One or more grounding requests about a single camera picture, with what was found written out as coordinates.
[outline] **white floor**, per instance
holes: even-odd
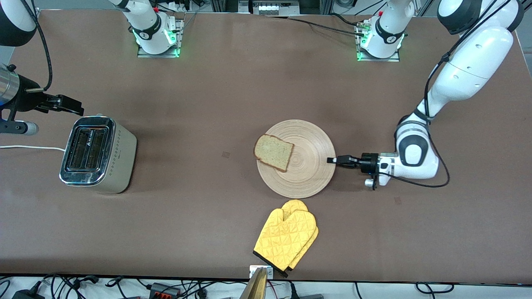
[[[12,298],[13,294],[17,290],[30,289],[35,282],[40,280],[38,277],[15,277],[9,278],[11,280],[11,286],[2,298]],[[120,299],[123,298],[118,288],[106,287],[109,278],[102,278],[96,285],[92,283],[83,283],[80,288],[80,292],[87,299]],[[160,283],[168,286],[181,284],[180,280],[153,280],[153,279],[141,279],[144,284]],[[54,283],[54,290],[59,286],[60,280],[57,278]],[[273,284],[280,284],[274,286],[277,293],[277,298],[290,298],[291,291],[289,283],[285,281],[272,281]],[[354,283],[330,283],[330,282],[294,282],[298,295],[307,296],[321,294],[325,299],[359,299]],[[124,294],[127,297],[141,297],[148,298],[149,291],[143,287],[135,279],[124,279],[120,283]],[[425,295],[418,292],[415,289],[414,284],[387,284],[387,283],[358,283],[360,294],[363,299],[430,299],[430,295]],[[3,291],[5,284],[0,286],[0,294]],[[431,285],[434,291],[448,289],[449,286],[445,285]],[[222,284],[217,283],[207,290],[207,299],[224,299],[224,298],[240,298],[242,291],[244,290],[244,284]],[[67,288],[62,293],[64,297],[67,293]],[[39,288],[39,295],[44,296],[46,299],[52,298],[51,289],[49,285],[45,283],[41,284]],[[69,298],[77,298],[74,292],[71,292]],[[271,290],[271,287],[267,288],[265,299],[275,299],[276,296]],[[458,285],[455,289],[447,294],[436,294],[436,299],[496,299],[496,298],[532,298],[532,287],[525,286],[465,286]]]

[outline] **round wooden plate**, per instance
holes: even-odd
[[[304,120],[285,120],[266,134],[294,144],[285,173],[257,160],[262,179],[273,191],[288,198],[306,198],[321,191],[333,177],[335,165],[328,157],[336,157],[329,136],[316,125]]]

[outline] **tabletop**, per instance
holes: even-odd
[[[304,18],[352,30],[333,16]],[[247,278],[261,264],[252,252],[264,222],[287,201],[261,180],[257,138],[302,119],[338,155],[390,152],[397,121],[456,41],[436,18],[414,18],[400,62],[358,62],[350,35],[198,14],[180,58],[138,59],[121,12],[42,11],[40,21],[54,68],[49,93],[113,117],[137,137],[137,156],[129,188],[101,195],[59,180],[59,151],[0,151],[0,272]],[[37,35],[11,62],[46,82]],[[288,278],[532,283],[531,94],[516,39],[486,86],[431,126],[448,186],[391,180],[369,191],[359,170],[337,169],[304,200],[320,233]],[[65,146],[78,117],[18,118],[39,134],[2,135],[1,145]]]

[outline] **silver toaster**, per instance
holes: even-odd
[[[115,194],[129,185],[137,138],[112,118],[80,118],[66,145],[59,178],[69,186]]]

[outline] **yellow oven mitt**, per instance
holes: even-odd
[[[281,208],[284,212],[284,220],[286,220],[290,215],[292,215],[293,212],[295,211],[308,211],[309,209],[306,207],[306,205],[300,201],[300,200],[291,200],[291,201],[288,201],[286,202],[282,208]],[[318,227],[316,226],[316,230],[314,231],[314,233],[312,234],[312,237],[309,239],[309,241],[305,244],[305,246],[303,246],[303,248],[301,249],[301,251],[299,251],[298,254],[296,254],[295,258],[293,259],[292,262],[290,262],[290,264],[288,265],[287,269],[292,271],[297,263],[299,263],[299,261],[301,260],[301,258],[303,257],[303,255],[306,253],[307,250],[309,250],[310,246],[312,245],[312,243],[314,243],[314,240],[316,240],[316,237],[318,236]]]
[[[270,213],[253,254],[288,277],[285,270],[312,238],[316,219],[308,211],[297,210],[287,218],[282,209]]]

